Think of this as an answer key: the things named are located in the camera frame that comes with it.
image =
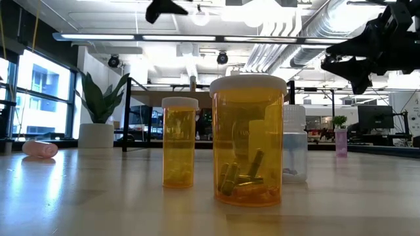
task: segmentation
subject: computer monitor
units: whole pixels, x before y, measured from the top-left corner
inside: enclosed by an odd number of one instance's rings
[[[358,106],[360,128],[394,128],[391,106]]]
[[[149,121],[148,106],[131,106],[129,114],[130,125],[147,125]]]

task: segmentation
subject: pink bottle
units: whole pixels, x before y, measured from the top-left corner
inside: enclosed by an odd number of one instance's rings
[[[334,131],[336,157],[347,157],[347,129],[336,128]]]
[[[22,151],[29,156],[51,158],[57,154],[58,147],[52,143],[29,140],[22,146]]]

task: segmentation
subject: white plastic bottle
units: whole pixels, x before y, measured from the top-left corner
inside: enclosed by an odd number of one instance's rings
[[[305,182],[308,177],[305,108],[299,105],[285,105],[283,121],[283,182]]]

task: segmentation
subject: fluorescent light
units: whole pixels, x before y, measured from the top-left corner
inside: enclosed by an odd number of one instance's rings
[[[305,43],[312,43],[312,44],[321,44],[321,45],[334,45],[337,43],[342,43],[344,41],[347,41],[348,39],[331,39],[331,38],[312,38],[312,39],[305,39]]]
[[[152,87],[170,87],[170,85],[155,85],[155,84],[145,84],[143,87],[152,88]]]
[[[217,54],[219,52],[219,50],[203,48],[203,49],[199,49],[198,52],[199,53],[208,53],[208,54]]]
[[[145,41],[216,41],[215,36],[143,35]]]
[[[330,45],[302,45],[302,49],[326,49]]]
[[[256,42],[256,43],[296,43],[296,38],[287,37],[225,37],[228,42]]]
[[[134,40],[134,35],[103,35],[103,34],[62,34],[65,39],[102,39],[102,40]]]

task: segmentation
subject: security camera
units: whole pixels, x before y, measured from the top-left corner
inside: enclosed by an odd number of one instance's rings
[[[111,68],[118,68],[118,67],[121,66],[121,61],[118,59],[118,55],[117,54],[111,55],[110,60],[108,60],[108,65]]]
[[[225,65],[226,63],[228,63],[228,55],[226,54],[226,52],[219,52],[219,55],[217,56],[217,63],[220,65]]]
[[[410,120],[415,121],[417,119],[417,116],[415,114],[410,115]]]

